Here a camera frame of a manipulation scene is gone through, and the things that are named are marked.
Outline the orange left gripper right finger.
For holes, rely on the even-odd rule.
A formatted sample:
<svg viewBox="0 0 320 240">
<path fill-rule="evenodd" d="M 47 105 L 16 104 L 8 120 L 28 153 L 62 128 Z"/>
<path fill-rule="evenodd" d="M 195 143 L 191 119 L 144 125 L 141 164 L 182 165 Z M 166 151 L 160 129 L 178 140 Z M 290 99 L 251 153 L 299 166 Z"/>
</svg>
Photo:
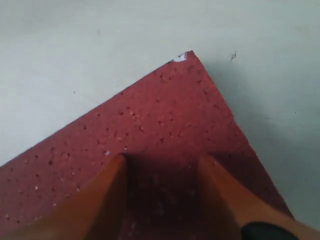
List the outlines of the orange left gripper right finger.
<svg viewBox="0 0 320 240">
<path fill-rule="evenodd" d="M 280 212 L 202 156 L 197 184 L 211 240 L 318 240 L 320 232 Z"/>
</svg>

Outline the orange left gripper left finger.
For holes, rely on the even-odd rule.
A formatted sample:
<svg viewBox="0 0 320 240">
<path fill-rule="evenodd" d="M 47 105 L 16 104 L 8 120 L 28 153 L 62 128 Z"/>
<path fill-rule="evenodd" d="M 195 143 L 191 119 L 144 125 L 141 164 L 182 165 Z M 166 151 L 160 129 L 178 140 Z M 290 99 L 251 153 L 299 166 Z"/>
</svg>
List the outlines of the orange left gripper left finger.
<svg viewBox="0 0 320 240">
<path fill-rule="evenodd" d="M 51 213 L 2 239 L 116 240 L 125 216 L 127 193 L 126 158 L 117 154 L 86 187 Z"/>
</svg>

